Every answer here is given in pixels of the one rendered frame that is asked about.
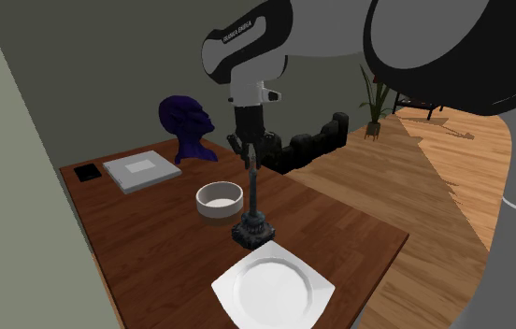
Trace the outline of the brown wooden table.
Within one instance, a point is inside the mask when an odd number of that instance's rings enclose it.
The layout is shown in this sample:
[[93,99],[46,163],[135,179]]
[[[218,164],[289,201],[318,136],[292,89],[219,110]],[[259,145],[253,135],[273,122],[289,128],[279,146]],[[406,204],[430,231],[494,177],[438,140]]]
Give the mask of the brown wooden table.
[[[211,224],[195,196],[213,181],[249,184],[242,161],[215,146],[214,162],[186,159],[180,175],[123,193],[108,174],[61,174],[125,329],[236,329],[212,282],[246,255],[232,222]],[[313,329],[350,329],[407,234],[361,210],[262,168],[257,203],[276,242],[328,279],[335,291]]]

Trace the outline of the white round bowl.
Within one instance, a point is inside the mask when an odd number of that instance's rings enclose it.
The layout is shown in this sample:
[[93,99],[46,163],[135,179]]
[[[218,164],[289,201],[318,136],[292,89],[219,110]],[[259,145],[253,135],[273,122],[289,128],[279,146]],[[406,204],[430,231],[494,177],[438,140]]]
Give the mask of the white round bowl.
[[198,213],[210,219],[224,219],[243,208],[243,190],[230,181],[216,181],[204,185],[196,195]]

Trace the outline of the black sofa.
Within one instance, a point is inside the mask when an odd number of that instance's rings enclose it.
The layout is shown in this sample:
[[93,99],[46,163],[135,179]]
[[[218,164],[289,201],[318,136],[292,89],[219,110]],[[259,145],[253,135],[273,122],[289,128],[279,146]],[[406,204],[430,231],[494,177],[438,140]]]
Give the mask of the black sofa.
[[282,175],[311,163],[312,160],[342,148],[347,143],[349,116],[336,112],[317,135],[293,136],[288,146],[283,147],[281,138],[272,134],[270,147],[261,160],[261,165]]

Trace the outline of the black phone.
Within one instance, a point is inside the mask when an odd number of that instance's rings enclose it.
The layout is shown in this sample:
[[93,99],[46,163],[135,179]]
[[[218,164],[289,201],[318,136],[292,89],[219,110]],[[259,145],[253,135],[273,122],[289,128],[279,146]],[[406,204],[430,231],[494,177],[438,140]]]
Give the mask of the black phone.
[[80,182],[97,179],[102,176],[101,172],[94,163],[84,164],[73,168]]

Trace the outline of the dark tower figure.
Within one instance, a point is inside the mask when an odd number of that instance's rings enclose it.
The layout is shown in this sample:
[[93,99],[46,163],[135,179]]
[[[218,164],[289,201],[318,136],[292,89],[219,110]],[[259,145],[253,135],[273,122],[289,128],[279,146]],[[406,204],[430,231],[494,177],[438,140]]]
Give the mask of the dark tower figure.
[[241,222],[231,230],[233,240],[247,250],[256,250],[274,239],[276,229],[265,220],[265,214],[257,209],[257,161],[252,156],[249,169],[249,210],[241,215]]

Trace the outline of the dark low bench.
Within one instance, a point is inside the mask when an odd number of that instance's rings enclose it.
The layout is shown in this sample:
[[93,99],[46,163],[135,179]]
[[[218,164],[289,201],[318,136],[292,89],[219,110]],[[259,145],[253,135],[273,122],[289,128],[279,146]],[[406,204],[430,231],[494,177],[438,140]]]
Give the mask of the dark low bench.
[[418,100],[416,98],[412,98],[409,96],[406,96],[400,92],[396,93],[395,99],[394,99],[394,106],[392,108],[392,113],[395,114],[398,107],[412,107],[422,110],[427,110],[427,120],[430,121],[433,111],[435,109],[438,109],[439,112],[443,110],[443,106],[438,106],[432,103],[427,103],[422,100]]

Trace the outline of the green potted plant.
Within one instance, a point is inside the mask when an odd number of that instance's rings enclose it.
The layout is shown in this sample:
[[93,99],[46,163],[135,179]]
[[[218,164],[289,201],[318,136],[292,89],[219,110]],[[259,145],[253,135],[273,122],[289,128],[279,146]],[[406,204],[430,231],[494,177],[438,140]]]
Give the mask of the green potted plant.
[[379,120],[385,118],[387,116],[386,112],[390,111],[389,108],[384,106],[390,88],[379,81],[376,76],[371,79],[362,66],[360,66],[360,71],[365,82],[367,100],[361,103],[359,107],[368,107],[370,112],[370,122],[366,126],[364,138],[371,136],[375,141],[380,136]]

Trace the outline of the grey flat box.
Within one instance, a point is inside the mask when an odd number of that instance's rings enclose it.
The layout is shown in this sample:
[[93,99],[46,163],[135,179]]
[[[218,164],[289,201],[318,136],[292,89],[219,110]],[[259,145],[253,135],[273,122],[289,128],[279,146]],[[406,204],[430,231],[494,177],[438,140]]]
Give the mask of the grey flat box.
[[124,194],[175,178],[181,170],[154,150],[103,163]]

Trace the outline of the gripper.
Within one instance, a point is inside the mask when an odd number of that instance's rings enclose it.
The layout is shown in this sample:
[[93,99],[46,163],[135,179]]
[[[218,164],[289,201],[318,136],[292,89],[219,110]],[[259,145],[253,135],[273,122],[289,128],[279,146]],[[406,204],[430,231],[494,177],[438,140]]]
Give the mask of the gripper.
[[250,144],[239,142],[238,137],[260,137],[254,145],[256,164],[274,162],[281,153],[281,138],[273,132],[265,132],[264,109],[262,105],[235,107],[236,135],[226,137],[232,151],[244,161],[245,168],[253,167]]

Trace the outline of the white square plate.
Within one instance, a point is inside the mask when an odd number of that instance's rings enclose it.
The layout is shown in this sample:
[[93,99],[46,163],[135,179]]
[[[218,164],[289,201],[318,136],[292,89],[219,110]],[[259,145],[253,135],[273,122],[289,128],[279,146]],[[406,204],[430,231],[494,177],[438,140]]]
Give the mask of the white square plate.
[[238,329],[312,329],[335,291],[274,241],[232,265],[211,288]]

